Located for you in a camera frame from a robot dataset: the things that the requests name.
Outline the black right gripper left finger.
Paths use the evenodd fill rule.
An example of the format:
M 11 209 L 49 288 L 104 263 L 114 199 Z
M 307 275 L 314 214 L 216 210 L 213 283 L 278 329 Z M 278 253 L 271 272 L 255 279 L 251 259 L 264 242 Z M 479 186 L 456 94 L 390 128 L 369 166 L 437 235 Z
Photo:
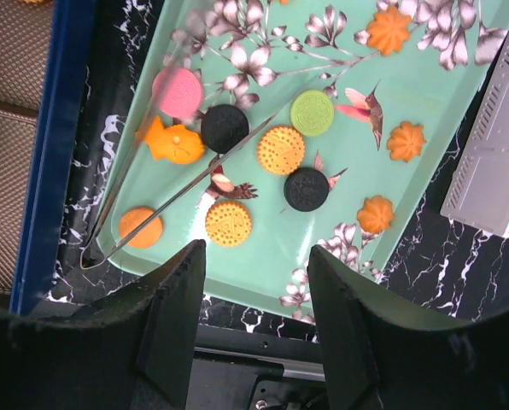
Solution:
M 68 316 L 0 308 L 0 409 L 183 409 L 206 277 L 190 242 Z

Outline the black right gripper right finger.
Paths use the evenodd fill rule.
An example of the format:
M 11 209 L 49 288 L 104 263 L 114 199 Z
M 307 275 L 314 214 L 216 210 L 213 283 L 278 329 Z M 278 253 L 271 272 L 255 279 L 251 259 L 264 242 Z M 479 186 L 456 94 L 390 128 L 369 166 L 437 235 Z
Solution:
M 323 247 L 308 280 L 333 409 L 509 409 L 509 307 L 471 322 L 420 307 Z

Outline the metal tongs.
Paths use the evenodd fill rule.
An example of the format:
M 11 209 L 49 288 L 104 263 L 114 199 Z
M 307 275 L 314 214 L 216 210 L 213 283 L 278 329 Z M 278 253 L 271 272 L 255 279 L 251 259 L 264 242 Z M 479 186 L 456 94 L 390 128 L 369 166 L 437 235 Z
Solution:
M 253 22 L 252 4 L 241 1 L 231 20 L 208 11 L 197 21 L 204 51 L 183 50 L 184 18 L 189 9 L 166 8 L 161 12 L 138 81 L 122 139 L 116 150 L 108 191 L 99 220 L 98 254 L 84 255 L 85 270 L 110 263 L 142 275 L 164 263 L 188 242 L 206 239 L 204 220 L 210 207 L 205 194 L 209 178 L 205 168 L 215 153 L 189 165 L 155 161 L 147 144 L 135 136 L 146 132 L 144 118 L 157 115 L 165 126 L 182 124 L 201 130 L 201 120 L 177 120 L 154 108 L 152 84 L 167 62 L 178 56 L 179 66 L 192 71 L 203 83 L 202 107 L 220 103 L 239 107 L 251 128 L 265 132 L 290 123 L 291 99 L 307 83 L 309 60 L 295 50 L 306 34 L 307 6 L 264 3 Z M 218 272 L 261 262 L 270 255 L 272 266 L 285 269 L 307 258 L 308 250 L 325 228 L 321 211 L 302 213 L 284 199 L 284 179 L 264 171 L 256 158 L 257 137 L 224 161 L 236 182 L 249 182 L 254 197 L 246 206 L 254 221 L 250 239 L 237 249 L 211 244 L 209 260 Z

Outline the blue cookie tin box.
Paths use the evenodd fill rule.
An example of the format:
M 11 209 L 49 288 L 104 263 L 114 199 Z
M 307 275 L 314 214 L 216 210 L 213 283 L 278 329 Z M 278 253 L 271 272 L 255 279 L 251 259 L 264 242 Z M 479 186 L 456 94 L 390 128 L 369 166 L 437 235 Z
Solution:
M 53 280 L 97 2 L 57 1 L 9 310 L 29 314 Z

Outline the orange flower cookie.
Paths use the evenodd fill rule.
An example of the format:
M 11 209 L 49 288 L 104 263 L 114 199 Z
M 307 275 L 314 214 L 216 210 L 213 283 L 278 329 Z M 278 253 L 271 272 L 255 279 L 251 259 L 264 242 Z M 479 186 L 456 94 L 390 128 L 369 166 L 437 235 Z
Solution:
M 366 26 L 366 45 L 379 51 L 382 56 L 399 53 L 404 43 L 410 39 L 411 23 L 410 15 L 403 14 L 396 6 L 388 6 L 378 11 Z
M 394 219 L 394 204 L 380 195 L 366 198 L 363 207 L 357 213 L 360 227 L 375 235 L 389 229 Z
M 421 156 L 425 144 L 424 126 L 402 121 L 390 133 L 386 147 L 392 161 L 408 163 L 414 157 Z

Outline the round yellow sandwich cookie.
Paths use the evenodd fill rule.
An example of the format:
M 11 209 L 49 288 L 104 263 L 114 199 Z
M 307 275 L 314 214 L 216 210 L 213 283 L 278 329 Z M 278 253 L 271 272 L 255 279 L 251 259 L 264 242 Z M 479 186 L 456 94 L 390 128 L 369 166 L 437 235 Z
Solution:
M 274 175 L 290 175 L 304 159 L 306 145 L 303 136 L 293 127 L 276 126 L 260 139 L 257 158 L 262 168 Z
M 206 214 L 206 233 L 211 241 L 222 247 L 235 247 L 244 243 L 252 229 L 250 212 L 240 202 L 215 203 Z

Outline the black sandwich cookie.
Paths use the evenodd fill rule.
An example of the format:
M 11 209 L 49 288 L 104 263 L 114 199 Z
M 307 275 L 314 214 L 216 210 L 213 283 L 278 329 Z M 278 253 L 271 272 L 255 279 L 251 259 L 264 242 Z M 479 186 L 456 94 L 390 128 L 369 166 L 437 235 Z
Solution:
M 202 141 L 215 153 L 226 154 L 248 134 L 247 116 L 230 104 L 213 106 L 202 118 Z
M 284 198 L 295 210 L 312 212 L 321 207 L 330 192 L 325 175 L 313 167 L 300 167 L 284 183 Z

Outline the white desk file organizer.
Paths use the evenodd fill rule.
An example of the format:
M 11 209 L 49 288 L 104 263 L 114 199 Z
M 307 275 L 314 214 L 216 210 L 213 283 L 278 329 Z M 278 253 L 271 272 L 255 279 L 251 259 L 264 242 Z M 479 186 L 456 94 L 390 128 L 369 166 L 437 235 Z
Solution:
M 509 33 L 453 173 L 441 215 L 509 238 Z

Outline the yellow fish cookie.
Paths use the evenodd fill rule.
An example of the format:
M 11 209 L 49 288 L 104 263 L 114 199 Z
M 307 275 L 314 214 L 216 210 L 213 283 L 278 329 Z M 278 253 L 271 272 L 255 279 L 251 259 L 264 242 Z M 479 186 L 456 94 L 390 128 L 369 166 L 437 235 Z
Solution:
M 155 161 L 166 160 L 178 165 L 189 165 L 200 160 L 206 150 L 197 132 L 182 124 L 165 126 L 158 115 L 145 133 L 138 130 L 135 136 L 148 145 Z

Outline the green sandwich cookie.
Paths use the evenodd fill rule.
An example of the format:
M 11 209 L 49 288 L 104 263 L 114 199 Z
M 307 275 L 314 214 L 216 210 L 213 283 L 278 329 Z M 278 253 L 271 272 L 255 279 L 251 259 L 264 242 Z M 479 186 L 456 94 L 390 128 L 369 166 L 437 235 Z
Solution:
M 326 132 L 334 120 L 331 99 L 320 90 L 302 92 L 290 108 L 292 126 L 302 135 L 315 137 Z

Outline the green floral serving tray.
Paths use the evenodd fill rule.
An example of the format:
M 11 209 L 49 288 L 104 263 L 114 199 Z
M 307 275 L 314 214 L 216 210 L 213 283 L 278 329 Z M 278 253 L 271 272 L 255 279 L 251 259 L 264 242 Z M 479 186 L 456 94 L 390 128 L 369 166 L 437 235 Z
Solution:
M 379 280 L 509 1 L 168 1 L 97 227 L 142 276 L 195 239 L 205 291 L 313 323 L 310 249 Z

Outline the pink sandwich cookie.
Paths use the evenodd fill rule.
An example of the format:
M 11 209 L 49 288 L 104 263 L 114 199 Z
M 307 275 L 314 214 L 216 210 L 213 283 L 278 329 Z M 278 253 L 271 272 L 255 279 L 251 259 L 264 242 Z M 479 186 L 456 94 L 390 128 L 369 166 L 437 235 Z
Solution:
M 203 97 L 203 86 L 198 77 L 189 69 L 179 67 L 157 106 L 170 117 L 185 119 L 200 108 Z

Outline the gold plastic divider tray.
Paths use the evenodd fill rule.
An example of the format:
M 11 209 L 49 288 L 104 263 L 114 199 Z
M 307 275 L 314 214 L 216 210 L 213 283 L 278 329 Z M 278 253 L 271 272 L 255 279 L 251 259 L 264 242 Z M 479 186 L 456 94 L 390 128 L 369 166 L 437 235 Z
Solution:
M 54 6 L 0 1 L 0 294 L 14 279 Z

